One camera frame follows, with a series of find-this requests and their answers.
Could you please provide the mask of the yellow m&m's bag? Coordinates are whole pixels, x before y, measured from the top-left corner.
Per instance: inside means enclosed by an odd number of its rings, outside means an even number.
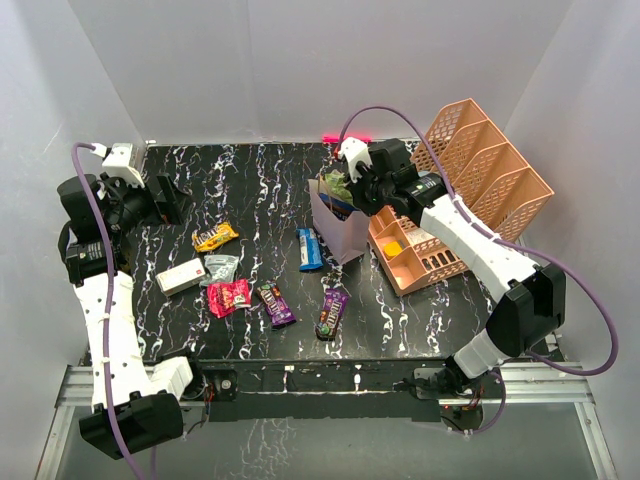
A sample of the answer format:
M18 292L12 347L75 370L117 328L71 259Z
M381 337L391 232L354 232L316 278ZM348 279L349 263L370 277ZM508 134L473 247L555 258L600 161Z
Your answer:
M210 252L238 237L231 224L223 222L203 232L194 231L192 243L196 252Z

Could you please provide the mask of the grey snack packet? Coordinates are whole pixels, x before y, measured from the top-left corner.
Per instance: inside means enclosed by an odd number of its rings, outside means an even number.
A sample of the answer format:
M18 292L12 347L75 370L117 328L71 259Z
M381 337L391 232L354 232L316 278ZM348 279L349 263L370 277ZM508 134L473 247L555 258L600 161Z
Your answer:
M207 274L200 281L201 287L216 283L231 283L239 265L239 257L234 255L209 254L204 257Z

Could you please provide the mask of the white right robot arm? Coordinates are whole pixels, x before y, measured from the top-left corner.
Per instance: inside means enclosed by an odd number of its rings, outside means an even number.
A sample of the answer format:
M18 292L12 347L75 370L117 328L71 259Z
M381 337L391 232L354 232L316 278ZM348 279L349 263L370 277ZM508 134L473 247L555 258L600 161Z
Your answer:
M461 197L449 193L441 175L418 171L403 141L369 146L348 137L338 156L348 166L346 185L357 209L375 215L390 206L410 219L448 247L495 302L484 329L449 356L440 371L416 380L418 388L469 396L480 387L482 375L519 357L563 324L565 273L501 245Z

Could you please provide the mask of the blue burts chips bag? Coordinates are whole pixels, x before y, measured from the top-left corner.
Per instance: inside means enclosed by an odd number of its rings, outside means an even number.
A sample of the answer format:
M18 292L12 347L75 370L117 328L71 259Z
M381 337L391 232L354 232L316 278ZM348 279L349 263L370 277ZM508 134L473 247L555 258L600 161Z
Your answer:
M357 211L353 205L329 195L320 193L319 197L329 211L341 221L347 220L353 212Z

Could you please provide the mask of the green snack packet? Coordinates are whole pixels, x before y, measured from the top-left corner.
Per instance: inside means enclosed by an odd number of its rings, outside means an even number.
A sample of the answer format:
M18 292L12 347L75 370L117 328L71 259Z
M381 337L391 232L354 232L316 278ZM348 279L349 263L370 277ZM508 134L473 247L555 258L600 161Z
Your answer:
M348 204L353 203L353 196L347 188L348 178L343 172L334 169L326 173L323 180L329 196Z

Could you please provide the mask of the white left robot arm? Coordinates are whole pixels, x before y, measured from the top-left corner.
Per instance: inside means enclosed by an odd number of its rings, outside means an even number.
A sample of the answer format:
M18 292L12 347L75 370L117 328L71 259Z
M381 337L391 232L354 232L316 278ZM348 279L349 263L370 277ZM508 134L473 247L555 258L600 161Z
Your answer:
M128 234L182 223L191 198L166 174L144 187L88 174L66 180L57 193L69 217L58 250L84 314L93 370L92 412L80 420L80 434L121 459L123 448L137 453L180 437L181 398L197 398L206 387L206 374L186 348L146 368L132 305Z

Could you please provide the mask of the red himalaya snack packet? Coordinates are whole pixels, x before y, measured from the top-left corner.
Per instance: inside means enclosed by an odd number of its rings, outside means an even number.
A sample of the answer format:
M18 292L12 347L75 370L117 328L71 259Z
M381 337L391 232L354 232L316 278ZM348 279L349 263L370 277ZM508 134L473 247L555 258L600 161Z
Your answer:
M207 298L209 310L216 318L224 318L236 310L251 306L249 283L246 279L208 285Z

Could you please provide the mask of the lilac paper bag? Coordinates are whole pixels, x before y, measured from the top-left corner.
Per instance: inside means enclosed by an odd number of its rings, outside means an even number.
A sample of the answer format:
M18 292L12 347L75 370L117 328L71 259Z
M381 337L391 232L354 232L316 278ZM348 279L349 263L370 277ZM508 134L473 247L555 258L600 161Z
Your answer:
M367 250L370 218L361 211L340 220L320 198L320 183L308 180L313 226L339 264L345 264Z

